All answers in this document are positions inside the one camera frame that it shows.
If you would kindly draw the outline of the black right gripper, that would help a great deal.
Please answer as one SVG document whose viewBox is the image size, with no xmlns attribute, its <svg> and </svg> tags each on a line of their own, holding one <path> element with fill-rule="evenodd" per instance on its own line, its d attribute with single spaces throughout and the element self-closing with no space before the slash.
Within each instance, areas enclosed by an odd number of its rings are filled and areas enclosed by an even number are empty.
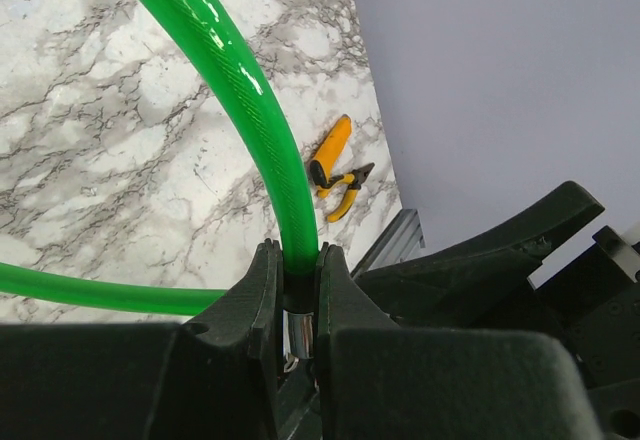
<svg viewBox="0 0 640 440">
<path fill-rule="evenodd" d="M 356 283 L 403 326 L 464 328 L 604 212 L 566 181 L 498 226 Z M 606 226 L 536 294 L 559 324 L 608 439 L 639 437 L 639 246 Z"/>
</svg>

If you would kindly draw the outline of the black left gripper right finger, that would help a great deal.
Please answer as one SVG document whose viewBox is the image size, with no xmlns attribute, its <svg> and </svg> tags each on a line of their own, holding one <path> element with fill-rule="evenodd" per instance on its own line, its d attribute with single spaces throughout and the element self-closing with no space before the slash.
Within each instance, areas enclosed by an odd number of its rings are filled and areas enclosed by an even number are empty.
<svg viewBox="0 0 640 440">
<path fill-rule="evenodd" d="M 397 326 L 352 280 L 343 249 L 325 244 L 315 273 L 315 377 L 325 439 L 371 436 L 379 410 L 376 342 Z"/>
</svg>

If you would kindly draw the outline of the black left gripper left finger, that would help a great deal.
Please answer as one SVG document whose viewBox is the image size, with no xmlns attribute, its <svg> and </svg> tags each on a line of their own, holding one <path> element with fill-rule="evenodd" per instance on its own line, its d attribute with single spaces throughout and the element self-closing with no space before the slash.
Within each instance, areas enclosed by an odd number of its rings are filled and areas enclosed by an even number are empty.
<svg viewBox="0 0 640 440">
<path fill-rule="evenodd" d="M 259 244 L 244 277 L 185 324 L 195 338 L 194 398 L 186 431 L 197 439 L 276 439 L 283 370 L 282 252 Z"/>
</svg>

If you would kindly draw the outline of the green cable lock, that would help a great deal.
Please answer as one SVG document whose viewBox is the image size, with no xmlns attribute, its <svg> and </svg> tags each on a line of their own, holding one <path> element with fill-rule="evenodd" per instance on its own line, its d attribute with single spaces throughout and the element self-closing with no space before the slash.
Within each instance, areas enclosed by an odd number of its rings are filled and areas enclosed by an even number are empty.
<svg viewBox="0 0 640 440">
<path fill-rule="evenodd" d="M 316 218 L 299 151 L 254 54 L 219 0 L 139 0 L 185 53 L 232 120 L 266 186 L 290 288 L 312 287 Z M 221 290 L 83 280 L 4 264 L 7 294 L 91 308 L 195 315 Z"/>
</svg>

